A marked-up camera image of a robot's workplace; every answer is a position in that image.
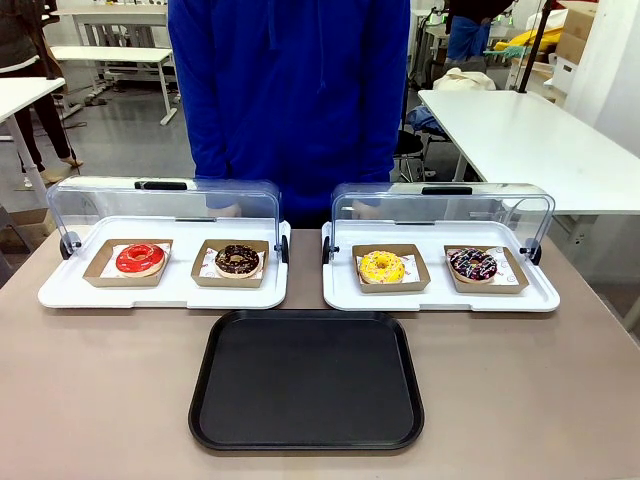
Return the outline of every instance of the white tray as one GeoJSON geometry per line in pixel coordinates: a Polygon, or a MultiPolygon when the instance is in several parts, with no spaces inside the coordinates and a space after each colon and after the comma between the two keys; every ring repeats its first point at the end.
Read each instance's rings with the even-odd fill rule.
{"type": "MultiPolygon", "coordinates": [[[[436,222],[435,225],[395,225],[381,221],[347,221],[337,227],[340,251],[323,265],[324,299],[339,310],[473,310],[492,312],[549,312],[558,308],[560,296],[542,270],[518,253],[513,232],[496,222],[436,222]],[[431,283],[422,292],[364,294],[354,272],[351,247],[380,243],[413,243],[424,258],[431,283]],[[530,285],[519,294],[458,293],[445,263],[444,245],[496,245],[508,247],[530,285]]],[[[331,224],[322,228],[329,236],[331,224]]]]}
{"type": "MultiPolygon", "coordinates": [[[[280,235],[285,235],[287,240],[291,238],[287,222],[280,224],[280,235]]],[[[40,288],[38,300],[50,308],[271,308],[284,300],[289,271],[289,265],[279,261],[274,245],[275,228],[269,219],[198,222],[163,217],[107,217],[91,228],[82,247],[53,272],[40,288]],[[82,275],[87,266],[111,238],[173,238],[171,256],[160,284],[154,288],[97,288],[84,280],[82,275]],[[269,242],[270,261],[260,288],[196,285],[191,278],[193,261],[202,242],[215,238],[269,242]]]]}

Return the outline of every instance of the donut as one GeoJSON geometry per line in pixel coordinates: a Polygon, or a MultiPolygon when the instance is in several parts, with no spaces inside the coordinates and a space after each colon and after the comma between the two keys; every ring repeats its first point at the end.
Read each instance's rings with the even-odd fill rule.
{"type": "Polygon", "coordinates": [[[404,263],[391,252],[367,253],[359,270],[365,283],[400,283],[404,278],[404,263]]]}
{"type": "Polygon", "coordinates": [[[449,257],[453,274],[461,282],[488,283],[498,272],[498,262],[477,248],[463,248],[449,257]]]}
{"type": "Polygon", "coordinates": [[[164,257],[164,250],[157,245],[130,245],[116,258],[116,268],[125,277],[150,277],[162,268],[164,257]]]}
{"type": "Polygon", "coordinates": [[[249,278],[260,271],[260,256],[246,245],[227,245],[218,252],[216,272],[225,278],[249,278]]]}

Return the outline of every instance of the person in black clothing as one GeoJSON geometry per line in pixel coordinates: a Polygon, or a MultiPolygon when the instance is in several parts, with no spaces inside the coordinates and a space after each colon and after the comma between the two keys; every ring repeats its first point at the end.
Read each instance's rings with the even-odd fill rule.
{"type": "MultiPolygon", "coordinates": [[[[40,25],[43,13],[44,3],[41,0],[0,0],[0,78],[47,76],[43,63],[47,60],[38,56],[34,42],[34,38],[42,35],[40,25]]],[[[11,92],[2,92],[2,95],[11,95],[11,92]]],[[[72,167],[83,165],[84,162],[74,158],[75,154],[67,143],[53,97],[45,95],[36,100],[33,107],[60,161],[72,167]]],[[[62,180],[62,177],[48,172],[42,164],[33,136],[29,107],[16,112],[15,117],[29,154],[44,182],[55,183],[62,180]]]]}
{"type": "Polygon", "coordinates": [[[464,62],[483,56],[489,42],[491,21],[513,0],[451,0],[447,18],[447,59],[464,62]]]}

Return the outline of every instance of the yellow frosted donut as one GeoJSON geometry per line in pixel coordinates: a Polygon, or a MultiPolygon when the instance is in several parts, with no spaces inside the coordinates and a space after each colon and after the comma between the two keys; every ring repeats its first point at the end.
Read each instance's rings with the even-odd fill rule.
{"type": "Polygon", "coordinates": [[[366,283],[400,283],[404,277],[404,264],[393,253],[371,252],[360,262],[360,276],[366,283]]]}

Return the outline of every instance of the brown table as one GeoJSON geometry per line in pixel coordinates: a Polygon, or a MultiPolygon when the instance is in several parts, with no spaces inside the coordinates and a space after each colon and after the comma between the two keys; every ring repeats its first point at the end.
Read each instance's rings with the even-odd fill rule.
{"type": "MultiPolygon", "coordinates": [[[[292,239],[285,308],[325,308],[320,235],[292,239]]],[[[48,310],[50,238],[0,290],[2,479],[640,476],[640,353],[550,243],[554,314],[400,313],[424,431],[395,454],[215,454],[187,411],[218,313],[48,310]]]]}

